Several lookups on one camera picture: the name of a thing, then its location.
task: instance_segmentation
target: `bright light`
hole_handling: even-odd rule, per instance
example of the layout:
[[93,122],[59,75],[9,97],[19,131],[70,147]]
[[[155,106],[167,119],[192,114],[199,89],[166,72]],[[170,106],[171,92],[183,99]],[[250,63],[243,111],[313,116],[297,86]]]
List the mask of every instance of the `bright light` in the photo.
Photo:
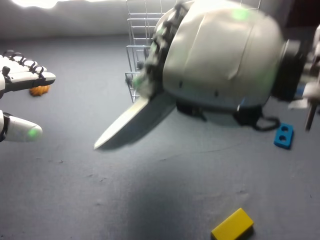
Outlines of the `bright light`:
[[[39,7],[43,9],[53,8],[57,2],[66,2],[74,0],[12,0],[15,4],[18,4],[22,7]],[[86,0],[88,2],[102,2],[105,0]]]

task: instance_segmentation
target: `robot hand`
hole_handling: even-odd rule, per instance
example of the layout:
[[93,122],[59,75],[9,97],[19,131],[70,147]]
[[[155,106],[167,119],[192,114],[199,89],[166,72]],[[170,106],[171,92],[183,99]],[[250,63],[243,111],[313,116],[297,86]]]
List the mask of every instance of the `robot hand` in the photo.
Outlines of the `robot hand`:
[[[8,50],[0,55],[0,99],[7,92],[47,86],[55,80],[53,73],[21,53]],[[31,142],[41,136],[39,125],[0,110],[0,142]]]

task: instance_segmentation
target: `blue block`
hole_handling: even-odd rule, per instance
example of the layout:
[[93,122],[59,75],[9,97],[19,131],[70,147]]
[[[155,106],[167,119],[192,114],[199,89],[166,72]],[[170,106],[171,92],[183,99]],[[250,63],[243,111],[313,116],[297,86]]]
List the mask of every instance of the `blue block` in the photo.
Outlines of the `blue block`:
[[290,149],[293,136],[294,127],[289,124],[281,123],[276,131],[273,143],[280,148]]

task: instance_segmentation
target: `gray wall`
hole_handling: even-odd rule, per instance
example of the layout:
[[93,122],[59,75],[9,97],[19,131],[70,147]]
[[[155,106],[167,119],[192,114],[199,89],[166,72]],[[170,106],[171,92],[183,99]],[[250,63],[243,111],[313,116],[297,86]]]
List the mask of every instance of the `gray wall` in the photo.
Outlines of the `gray wall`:
[[[130,4],[139,1],[129,0]],[[146,2],[148,11],[160,11],[160,0]],[[166,6],[162,10],[165,12],[174,2],[175,0],[162,0]],[[259,1],[242,2],[256,7]],[[291,2],[292,0],[262,0],[261,9],[283,25]],[[135,6],[139,12],[145,11],[144,4]],[[0,0],[0,39],[126,34],[127,18],[125,0],[59,2],[51,9],[23,8],[11,0]]]

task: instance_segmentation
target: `metal wire rack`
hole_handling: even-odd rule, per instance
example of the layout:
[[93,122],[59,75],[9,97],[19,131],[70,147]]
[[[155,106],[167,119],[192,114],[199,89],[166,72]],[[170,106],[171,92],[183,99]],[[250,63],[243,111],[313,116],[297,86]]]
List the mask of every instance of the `metal wire rack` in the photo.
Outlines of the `metal wire rack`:
[[[262,0],[233,1],[246,4],[250,6],[250,10],[256,11],[260,10],[262,2]],[[177,2],[178,0],[126,0],[130,39],[130,45],[126,46],[126,54],[130,71],[125,73],[125,81],[133,103],[139,98],[139,95],[132,87],[132,80],[139,73],[144,61],[149,55],[156,24]]]

